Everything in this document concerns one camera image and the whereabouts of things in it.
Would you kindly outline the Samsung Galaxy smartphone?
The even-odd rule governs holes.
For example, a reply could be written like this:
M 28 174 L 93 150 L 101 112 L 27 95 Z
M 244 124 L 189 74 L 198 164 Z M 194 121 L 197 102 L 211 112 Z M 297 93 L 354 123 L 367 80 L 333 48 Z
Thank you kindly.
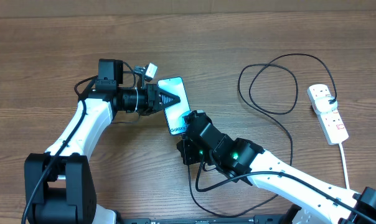
M 184 117 L 190 113 L 190 106 L 182 78 L 166 78 L 159 80 L 157 85 L 159 88 L 180 98 L 179 103 L 164 110 L 170 135 L 175 136 L 185 133 L 188 125 L 185 123 Z

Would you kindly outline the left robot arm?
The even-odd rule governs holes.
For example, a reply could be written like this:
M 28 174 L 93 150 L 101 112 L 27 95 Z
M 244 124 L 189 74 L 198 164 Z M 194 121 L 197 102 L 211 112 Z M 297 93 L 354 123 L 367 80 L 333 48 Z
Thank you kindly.
M 103 59 L 98 74 L 85 79 L 78 92 L 75 115 L 61 136 L 41 154 L 24 163 L 26 205 L 22 223 L 122 223 L 121 214 L 98 204 L 89 160 L 104 130 L 117 112 L 149 116 L 181 102 L 180 96 L 151 80 L 157 66 L 129 68 L 131 87 L 123 87 L 129 65 Z

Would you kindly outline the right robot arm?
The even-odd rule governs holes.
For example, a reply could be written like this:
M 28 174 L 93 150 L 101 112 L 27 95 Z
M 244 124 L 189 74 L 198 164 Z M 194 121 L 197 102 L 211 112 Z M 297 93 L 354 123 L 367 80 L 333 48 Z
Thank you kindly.
M 273 192 L 324 223 L 376 223 L 376 190 L 362 193 L 337 187 L 284 163 L 254 142 L 221 133 L 203 111 L 182 117 L 185 132 L 177 149 L 187 166 L 213 165 L 226 179 L 198 191 L 244 181 Z

